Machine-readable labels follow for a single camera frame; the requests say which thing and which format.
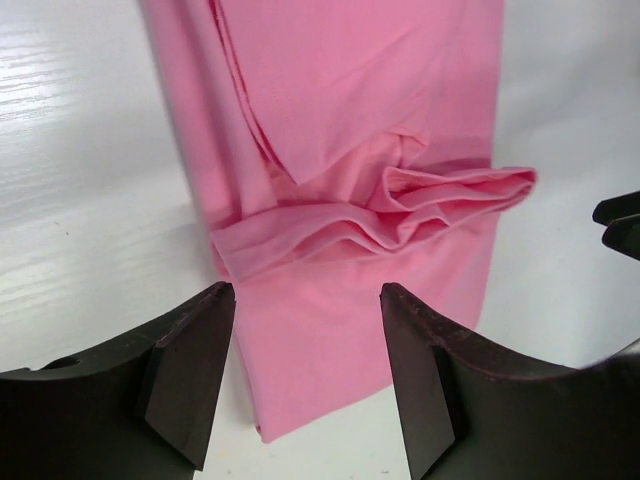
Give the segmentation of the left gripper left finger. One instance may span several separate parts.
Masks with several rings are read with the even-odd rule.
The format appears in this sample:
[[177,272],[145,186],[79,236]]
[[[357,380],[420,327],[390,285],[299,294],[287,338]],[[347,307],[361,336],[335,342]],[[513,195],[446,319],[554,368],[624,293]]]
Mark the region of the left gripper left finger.
[[43,368],[1,376],[5,479],[190,479],[205,465],[235,293],[168,313]]

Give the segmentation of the pink t shirt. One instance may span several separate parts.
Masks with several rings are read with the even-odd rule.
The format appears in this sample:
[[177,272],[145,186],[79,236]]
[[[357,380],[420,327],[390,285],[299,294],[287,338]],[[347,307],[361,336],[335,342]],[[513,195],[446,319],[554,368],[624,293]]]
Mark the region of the pink t shirt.
[[142,5],[272,442],[389,386],[379,294],[474,327],[499,215],[500,1]]

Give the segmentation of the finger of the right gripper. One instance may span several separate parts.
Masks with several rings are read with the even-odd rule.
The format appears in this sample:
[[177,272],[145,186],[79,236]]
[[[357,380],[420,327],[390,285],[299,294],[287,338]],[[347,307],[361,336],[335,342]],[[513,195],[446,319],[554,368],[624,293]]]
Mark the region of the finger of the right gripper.
[[611,221],[602,236],[602,243],[611,250],[640,259],[639,215],[630,215]]
[[600,201],[592,214],[595,223],[609,226],[612,222],[636,216],[640,212],[640,192],[635,191]]

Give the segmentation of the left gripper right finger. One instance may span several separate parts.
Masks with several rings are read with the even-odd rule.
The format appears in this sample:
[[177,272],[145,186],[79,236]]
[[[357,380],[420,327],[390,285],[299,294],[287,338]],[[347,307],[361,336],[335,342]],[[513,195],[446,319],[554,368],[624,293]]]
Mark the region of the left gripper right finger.
[[639,347],[581,369],[497,344],[397,283],[380,295],[414,479],[635,479]]

